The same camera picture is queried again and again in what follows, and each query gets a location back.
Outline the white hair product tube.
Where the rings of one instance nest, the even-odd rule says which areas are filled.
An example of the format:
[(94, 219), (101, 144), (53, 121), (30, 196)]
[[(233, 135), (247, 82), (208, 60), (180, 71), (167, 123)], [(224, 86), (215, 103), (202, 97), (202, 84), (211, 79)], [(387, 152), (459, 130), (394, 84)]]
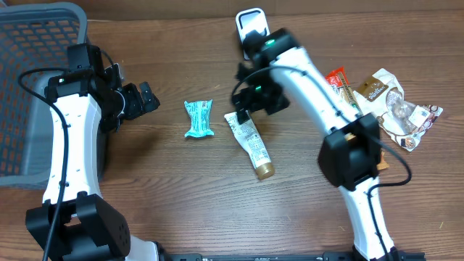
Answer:
[(224, 115), (235, 139), (249, 155), (250, 161), (260, 181), (275, 174), (275, 168), (265, 144), (252, 119), (239, 123), (238, 114), (231, 112)]

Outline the teal wet wipes pack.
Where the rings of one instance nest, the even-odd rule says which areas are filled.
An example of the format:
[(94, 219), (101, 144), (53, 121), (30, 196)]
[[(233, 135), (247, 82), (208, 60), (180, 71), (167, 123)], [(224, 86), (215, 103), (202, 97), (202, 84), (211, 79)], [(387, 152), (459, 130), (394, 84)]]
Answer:
[(184, 107), (191, 120), (191, 127), (184, 135), (186, 138), (204, 138), (215, 135), (210, 128), (211, 99), (193, 102), (185, 101)]

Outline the orange spaghetti packet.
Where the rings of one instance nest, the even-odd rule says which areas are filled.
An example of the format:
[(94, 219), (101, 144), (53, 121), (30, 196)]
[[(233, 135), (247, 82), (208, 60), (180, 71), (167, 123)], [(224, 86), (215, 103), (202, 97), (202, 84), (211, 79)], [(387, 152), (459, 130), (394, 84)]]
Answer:
[(326, 76), (326, 80), (332, 89), (346, 102), (349, 106), (355, 108), (361, 115), (363, 112), (358, 104), (353, 90), (347, 80), (344, 67), (331, 71)]

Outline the beige bread snack bag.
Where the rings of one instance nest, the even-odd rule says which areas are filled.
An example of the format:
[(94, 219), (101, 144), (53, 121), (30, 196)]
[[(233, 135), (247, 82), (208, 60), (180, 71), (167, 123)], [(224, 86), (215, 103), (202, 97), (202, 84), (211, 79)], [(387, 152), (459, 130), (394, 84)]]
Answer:
[(363, 114), (373, 114), (380, 127), (403, 149), (411, 152), (443, 113), (435, 105), (417, 105), (405, 100), (396, 76), (381, 68), (353, 91)]

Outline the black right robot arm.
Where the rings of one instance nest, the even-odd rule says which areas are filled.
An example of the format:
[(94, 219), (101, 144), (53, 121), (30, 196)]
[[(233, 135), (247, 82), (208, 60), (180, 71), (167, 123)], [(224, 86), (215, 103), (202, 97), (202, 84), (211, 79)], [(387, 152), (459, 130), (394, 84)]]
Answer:
[(318, 165), (347, 206), (354, 232), (355, 260), (401, 260), (389, 236), (378, 190), (380, 128), (374, 116), (361, 115), (335, 94), (312, 63), (306, 49), (284, 28), (265, 35), (257, 30), (241, 37), (252, 67), (239, 65), (231, 94), (233, 128), (250, 126), (251, 114), (269, 115), (289, 106), (291, 95), (323, 137)]

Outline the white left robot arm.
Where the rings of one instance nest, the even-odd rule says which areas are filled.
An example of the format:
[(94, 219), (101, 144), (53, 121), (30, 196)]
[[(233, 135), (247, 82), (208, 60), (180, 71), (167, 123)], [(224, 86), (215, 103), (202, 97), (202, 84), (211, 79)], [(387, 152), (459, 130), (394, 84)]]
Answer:
[(124, 120), (156, 110), (148, 83), (124, 84), (120, 68), (105, 67), (105, 51), (89, 43), (67, 49), (40, 100), (53, 120), (49, 181), (42, 205), (26, 213), (27, 230), (45, 260), (151, 260), (162, 250), (130, 232), (124, 216), (99, 188), (99, 142)]

